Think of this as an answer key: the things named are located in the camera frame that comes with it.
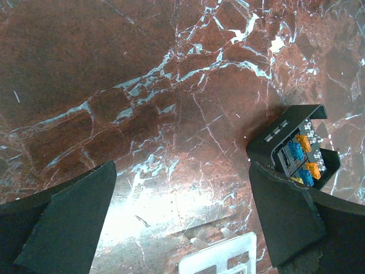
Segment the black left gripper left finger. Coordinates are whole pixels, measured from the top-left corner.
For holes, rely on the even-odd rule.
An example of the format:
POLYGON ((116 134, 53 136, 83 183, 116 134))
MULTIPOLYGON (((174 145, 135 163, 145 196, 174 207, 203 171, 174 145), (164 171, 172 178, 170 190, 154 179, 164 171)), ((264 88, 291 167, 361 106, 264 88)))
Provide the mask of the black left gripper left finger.
POLYGON ((1 273, 89 273, 116 184, 106 162, 1 205, 1 273))

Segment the clear plastic fuse box cover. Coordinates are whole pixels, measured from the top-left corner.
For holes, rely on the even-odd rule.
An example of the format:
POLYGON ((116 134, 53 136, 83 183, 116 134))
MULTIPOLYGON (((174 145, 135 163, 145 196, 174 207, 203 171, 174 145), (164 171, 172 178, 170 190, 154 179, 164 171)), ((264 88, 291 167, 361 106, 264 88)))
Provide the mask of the clear plastic fuse box cover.
POLYGON ((227 228, 221 233, 224 238, 211 244, 192 238, 197 252, 180 260, 179 273, 256 273, 257 235, 239 236, 227 228))

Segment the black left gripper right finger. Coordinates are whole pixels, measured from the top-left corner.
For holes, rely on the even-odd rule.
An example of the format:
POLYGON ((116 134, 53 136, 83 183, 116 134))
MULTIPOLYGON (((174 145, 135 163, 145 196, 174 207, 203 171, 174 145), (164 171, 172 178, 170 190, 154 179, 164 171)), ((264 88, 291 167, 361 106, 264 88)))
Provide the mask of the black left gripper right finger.
POLYGON ((271 264, 279 273, 364 273, 364 206, 259 163, 249 179, 271 264))

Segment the small yellow fuse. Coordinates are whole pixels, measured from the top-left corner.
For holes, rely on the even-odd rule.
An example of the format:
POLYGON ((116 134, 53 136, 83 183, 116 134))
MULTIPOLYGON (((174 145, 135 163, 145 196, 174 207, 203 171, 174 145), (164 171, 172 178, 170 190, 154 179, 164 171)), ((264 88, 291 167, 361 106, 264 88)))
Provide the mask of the small yellow fuse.
POLYGON ((297 182, 297 183, 300 183, 300 184, 304 184, 302 178, 296 178, 296 177, 291 177, 291 180, 297 182))

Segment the black fuse box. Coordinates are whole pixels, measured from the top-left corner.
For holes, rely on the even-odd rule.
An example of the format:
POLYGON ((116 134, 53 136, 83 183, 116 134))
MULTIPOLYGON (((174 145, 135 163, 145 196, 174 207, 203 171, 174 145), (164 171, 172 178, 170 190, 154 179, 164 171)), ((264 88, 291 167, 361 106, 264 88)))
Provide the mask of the black fuse box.
POLYGON ((339 170, 340 157, 338 152, 321 147, 323 140, 313 125, 317 119, 327 119, 324 105, 292 105, 248 143, 248 157, 321 190, 339 170))

